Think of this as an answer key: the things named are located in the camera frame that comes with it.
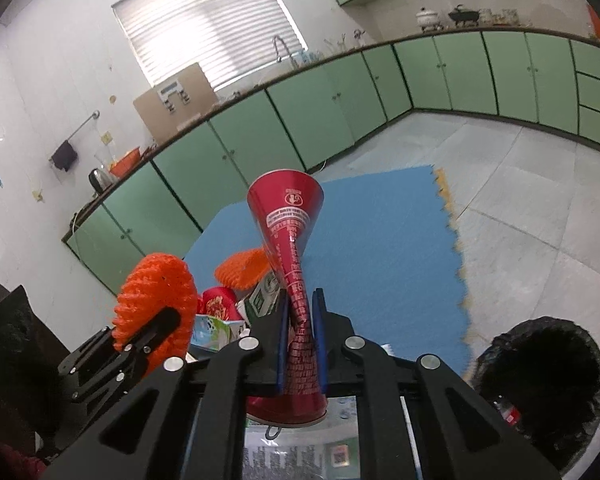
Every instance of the blue foam mat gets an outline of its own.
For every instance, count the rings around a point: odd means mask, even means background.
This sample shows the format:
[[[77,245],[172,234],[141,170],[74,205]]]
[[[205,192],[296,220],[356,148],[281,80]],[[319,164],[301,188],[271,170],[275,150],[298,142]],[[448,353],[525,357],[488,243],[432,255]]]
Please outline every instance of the blue foam mat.
[[[324,205],[302,258],[311,298],[324,289],[327,309],[351,319],[357,334],[389,343],[398,357],[439,355],[462,374],[470,359],[469,325],[456,233],[430,166],[322,184]],[[225,207],[185,256],[202,291],[231,254],[259,246],[246,202]]]

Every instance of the tiled floor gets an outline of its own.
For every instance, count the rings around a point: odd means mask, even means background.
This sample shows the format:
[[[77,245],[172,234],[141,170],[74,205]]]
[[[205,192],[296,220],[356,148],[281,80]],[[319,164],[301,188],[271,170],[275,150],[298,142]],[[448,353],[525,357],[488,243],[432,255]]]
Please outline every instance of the tiled floor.
[[[600,347],[600,153],[512,124],[412,114],[315,176],[423,164],[443,168],[451,187],[474,357],[541,316],[573,320]],[[600,427],[565,478],[579,478],[599,450]]]

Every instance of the metal bolt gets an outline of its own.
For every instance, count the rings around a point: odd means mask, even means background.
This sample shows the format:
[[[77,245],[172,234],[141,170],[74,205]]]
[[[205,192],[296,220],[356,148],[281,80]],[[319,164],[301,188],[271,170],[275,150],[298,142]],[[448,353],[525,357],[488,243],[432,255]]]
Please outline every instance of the metal bolt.
[[[243,350],[253,350],[254,348],[257,348],[259,344],[260,342],[256,338],[248,336],[240,339],[238,346]]]
[[[351,337],[347,337],[344,345],[352,350],[360,350],[365,345],[365,340],[359,335],[352,335]]]
[[[435,355],[427,354],[420,358],[420,364],[427,370],[435,370],[440,366],[440,359]]]
[[[165,359],[162,367],[168,372],[177,372],[184,366],[184,361],[179,357],[169,357]]]

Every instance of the black trash bin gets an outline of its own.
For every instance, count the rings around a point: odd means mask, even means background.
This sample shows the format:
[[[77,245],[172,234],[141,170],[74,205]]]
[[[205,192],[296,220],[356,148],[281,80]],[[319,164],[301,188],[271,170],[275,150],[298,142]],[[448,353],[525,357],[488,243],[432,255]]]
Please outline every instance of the black trash bin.
[[[513,403],[520,431],[562,474],[600,423],[600,349],[565,319],[532,319],[496,337],[478,358],[472,385],[488,402]]]

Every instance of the electrical outlet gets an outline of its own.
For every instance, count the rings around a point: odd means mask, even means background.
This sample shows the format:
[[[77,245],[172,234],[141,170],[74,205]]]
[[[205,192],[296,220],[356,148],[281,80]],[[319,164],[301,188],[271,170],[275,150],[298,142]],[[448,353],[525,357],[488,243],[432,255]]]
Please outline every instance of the electrical outlet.
[[[106,146],[107,144],[109,144],[113,140],[113,137],[111,136],[111,134],[109,132],[104,132],[100,136],[100,140]]]

